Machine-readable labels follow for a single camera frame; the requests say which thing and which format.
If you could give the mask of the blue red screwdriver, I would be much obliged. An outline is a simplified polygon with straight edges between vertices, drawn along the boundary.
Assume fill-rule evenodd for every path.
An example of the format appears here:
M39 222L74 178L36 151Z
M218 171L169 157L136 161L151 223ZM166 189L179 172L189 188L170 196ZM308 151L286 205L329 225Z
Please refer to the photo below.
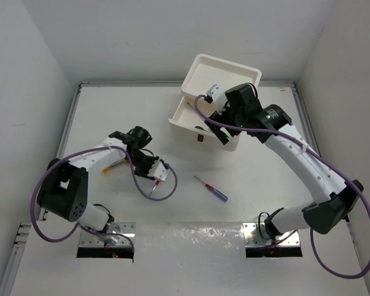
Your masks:
M156 181L153 188L151 189L150 193L149 193L149 197L152 197L152 194L154 193L154 191L156 190L157 186L160 184L160 181Z
M198 180L200 183L202 183L205 188L207 188L215 197L220 199L222 202L228 201L228 197L225 194L223 194L221 191L217 190L215 187L213 187L209 183L204 182L198 176L194 176L194 178Z

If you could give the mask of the short green stubby screwdriver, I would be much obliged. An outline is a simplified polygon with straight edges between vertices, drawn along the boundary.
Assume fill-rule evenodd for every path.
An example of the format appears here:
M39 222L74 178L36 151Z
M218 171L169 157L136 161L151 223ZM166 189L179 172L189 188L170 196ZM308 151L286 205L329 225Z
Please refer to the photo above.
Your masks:
M202 127L202 126L195 126L194 128L196 128L196 129L198 129L198 130L202 130L202 131L206 131L206 132L210 132L210 130L209 129L206 129L206 128L204 128L204 127Z

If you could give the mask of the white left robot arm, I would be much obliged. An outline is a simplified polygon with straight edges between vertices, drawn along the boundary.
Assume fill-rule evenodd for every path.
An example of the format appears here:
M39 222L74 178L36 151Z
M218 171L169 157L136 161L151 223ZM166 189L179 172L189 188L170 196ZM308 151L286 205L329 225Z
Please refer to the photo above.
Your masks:
M133 172L153 181L165 181L169 171L160 157L144 154L144 148L152 140L149 132L136 126L127 133L115 131L96 148L97 150L60 162L43 181L37 204L69 222L80 223L95 231L103 231L111 216L88 202L88 179L94 172L122 160L129 159Z

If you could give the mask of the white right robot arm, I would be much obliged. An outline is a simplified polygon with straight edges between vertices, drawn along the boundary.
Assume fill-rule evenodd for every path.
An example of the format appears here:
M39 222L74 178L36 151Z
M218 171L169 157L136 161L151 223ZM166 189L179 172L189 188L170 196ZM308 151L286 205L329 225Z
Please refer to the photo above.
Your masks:
M239 135L241 128L252 128L251 136L278 154L311 194L312 203L280 208L268 215L264 221L268 238L308 228L327 234L353 209L358 194L341 176L309 154L312 148L280 106L261 106L252 83L229 90L214 84L205 101L216 108L205 123L223 144Z

